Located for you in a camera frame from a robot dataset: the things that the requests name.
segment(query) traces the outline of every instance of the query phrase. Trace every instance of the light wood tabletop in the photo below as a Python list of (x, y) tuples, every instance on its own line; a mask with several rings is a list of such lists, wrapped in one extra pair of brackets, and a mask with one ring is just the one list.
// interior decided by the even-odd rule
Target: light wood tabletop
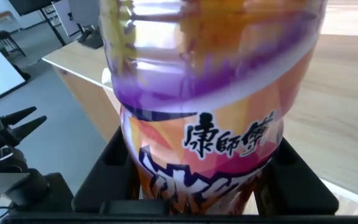
[[(285, 118), (285, 137), (322, 179), (358, 194), (358, 17), (349, 26), (342, 20), (344, 14), (354, 16), (356, 11), (358, 15), (358, 0), (329, 1), (323, 34)], [(73, 42), (44, 60), (112, 88), (101, 81), (107, 67), (104, 49)]]

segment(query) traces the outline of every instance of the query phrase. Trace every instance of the wooden table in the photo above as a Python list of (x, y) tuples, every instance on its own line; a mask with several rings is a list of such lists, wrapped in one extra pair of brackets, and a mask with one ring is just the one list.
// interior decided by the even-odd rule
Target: wooden table
[[(344, 1), (331, 2), (336, 4), (331, 9), (342, 10)], [(323, 33), (340, 35), (320, 37), (298, 98), (285, 118), (285, 137), (322, 179), (358, 194), (358, 22), (352, 25), (357, 36), (351, 36), (354, 30), (340, 17), (329, 13), (327, 19), (326, 24), (336, 30), (325, 26)], [(55, 67), (103, 137), (110, 139), (119, 125), (120, 104), (111, 84), (101, 82), (107, 67), (103, 49), (73, 42), (44, 60)]]

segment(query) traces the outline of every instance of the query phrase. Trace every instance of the chair leg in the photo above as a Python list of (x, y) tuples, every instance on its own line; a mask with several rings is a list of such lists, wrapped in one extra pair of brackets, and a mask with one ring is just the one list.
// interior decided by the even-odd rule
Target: chair leg
[(16, 47), (15, 46), (13, 46), (12, 45), (12, 43), (10, 42), (10, 41), (8, 41), (8, 40), (11, 40), (10, 38), (8, 38), (8, 39), (4, 39), (4, 41), (6, 41), (11, 47), (12, 47), (12, 50), (15, 50), (16, 49)]
[(12, 39), (12, 37), (9, 37), (9, 40), (16, 46), (16, 48), (22, 53), (23, 56), (26, 57), (26, 54), (23, 52), (23, 50), (18, 46), (18, 44), (16, 43), (16, 41), (14, 39)]

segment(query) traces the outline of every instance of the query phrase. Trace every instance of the gray floor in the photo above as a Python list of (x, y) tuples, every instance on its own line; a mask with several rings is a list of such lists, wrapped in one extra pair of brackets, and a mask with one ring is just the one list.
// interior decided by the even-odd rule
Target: gray floor
[[(68, 38), (59, 27), (60, 33)], [(30, 106), (38, 110), (26, 121), (46, 115), (48, 120), (17, 147), (29, 167), (41, 173), (60, 172), (75, 194), (106, 142), (52, 67), (39, 61), (61, 47), (47, 24), (15, 33), (13, 38), (27, 54), (14, 61), (32, 75), (25, 86), (0, 99), (0, 115)]]

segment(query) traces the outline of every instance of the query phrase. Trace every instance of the iced tea bottle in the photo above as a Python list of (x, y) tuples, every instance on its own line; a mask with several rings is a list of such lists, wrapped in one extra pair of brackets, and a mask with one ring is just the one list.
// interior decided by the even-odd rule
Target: iced tea bottle
[(101, 0), (121, 128), (144, 197), (240, 214), (280, 144), (325, 0)]

